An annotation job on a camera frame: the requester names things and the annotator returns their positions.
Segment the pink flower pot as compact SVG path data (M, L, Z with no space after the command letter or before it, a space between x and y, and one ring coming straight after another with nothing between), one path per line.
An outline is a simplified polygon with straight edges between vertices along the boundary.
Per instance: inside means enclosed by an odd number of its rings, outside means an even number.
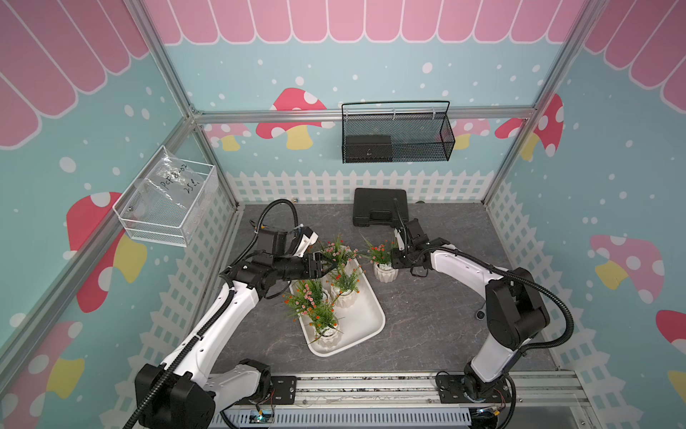
M332 241L327 241L322 246L323 253L331 253L335 257L335 264L328 266L336 266L337 269L332 272L342 273L350 260L356 259L358 251L355 248L350 248L343 241L340 234L338 234Z
M328 292L320 280L298 281L289 288L288 294L283 295L283 301L295 319L307 316L311 310L318 309L328 300Z

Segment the red flower pot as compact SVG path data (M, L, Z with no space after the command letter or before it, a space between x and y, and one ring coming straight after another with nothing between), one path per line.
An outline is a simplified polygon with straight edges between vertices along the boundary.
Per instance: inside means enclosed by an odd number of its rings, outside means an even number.
M347 309L356 303L362 273L360 266L348 268L340 265L333 270L330 290L334 307Z

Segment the red flower pot rearmost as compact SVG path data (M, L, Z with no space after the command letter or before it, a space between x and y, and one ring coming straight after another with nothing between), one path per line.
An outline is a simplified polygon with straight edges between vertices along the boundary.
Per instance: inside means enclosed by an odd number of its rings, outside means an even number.
M366 245L366 252L363 257L373 265L375 278L383 283L390 283L397 279L398 269L392 266L392 252L398 248L396 241L384 241L375 245L366 238L363 238Z

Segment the white plastic storage tray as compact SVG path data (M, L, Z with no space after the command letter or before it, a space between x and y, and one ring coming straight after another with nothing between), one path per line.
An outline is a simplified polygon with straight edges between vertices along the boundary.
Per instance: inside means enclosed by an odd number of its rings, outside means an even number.
M357 288L351 295L341 296L333 305L334 316L338 325L327 334L318 334L315 322L307 315L299 316L298 323L305 336L309 350L320 358L329 358L335 354L360 345L380 334L386 326L386 315L377 299L373 288L356 259L348 261L345 273L358 274Z

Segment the orange flower pot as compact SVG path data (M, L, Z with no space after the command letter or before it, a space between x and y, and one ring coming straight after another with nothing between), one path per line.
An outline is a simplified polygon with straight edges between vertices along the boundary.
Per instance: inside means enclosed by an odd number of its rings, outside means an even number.
M324 302L316 307L311 307L305 313L311 320L310 326L314 329L312 343L319 344L325 350L337 346L342 339L339 330L339 319L336 316L334 305Z

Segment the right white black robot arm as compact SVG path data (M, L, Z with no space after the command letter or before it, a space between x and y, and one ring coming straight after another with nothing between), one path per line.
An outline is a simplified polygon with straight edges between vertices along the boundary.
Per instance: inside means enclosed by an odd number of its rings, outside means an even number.
M395 224L398 248L391 252L392 267L441 273L485 300L489 334L457 382L466 400L486 401L500 384L507 382L510 369L528 351L557 348L571 339L575 331L571 310L559 296L535 282L529 271L521 267L500 268L443 239L431 241L417 219L403 218L398 200L393 200L393 206L398 216ZM536 342L535 337L550 325L544 300L560 310L565 328L556 339Z

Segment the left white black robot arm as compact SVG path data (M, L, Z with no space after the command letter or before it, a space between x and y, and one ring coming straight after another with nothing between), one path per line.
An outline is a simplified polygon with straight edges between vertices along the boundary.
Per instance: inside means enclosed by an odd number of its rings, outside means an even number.
M310 252L318 236L298 219L290 230L263 227L269 212L295 204L285 198L269 203L260 214L248 246L221 271L222 287L214 303L182 343L162 363L146 364L135 378L136 409L125 423L132 428L207 428L216 414L242 400L261 402L270 396L270 368L244 359L234 370L211 371L244 318L270 298L277 282L314 280L328 269L323 256Z

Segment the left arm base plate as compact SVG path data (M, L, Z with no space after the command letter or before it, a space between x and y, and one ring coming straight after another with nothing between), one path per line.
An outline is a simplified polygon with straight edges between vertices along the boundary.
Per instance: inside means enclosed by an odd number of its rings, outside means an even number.
M294 405L298 377L294 375L273 375L268 402L272 405Z

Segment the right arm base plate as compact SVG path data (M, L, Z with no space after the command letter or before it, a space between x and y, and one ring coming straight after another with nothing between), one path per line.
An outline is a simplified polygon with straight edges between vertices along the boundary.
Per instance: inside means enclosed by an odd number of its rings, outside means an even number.
M434 382L442 404L495 403L502 406L512 399L512 389L504 376L486 383L477 375L439 371Z

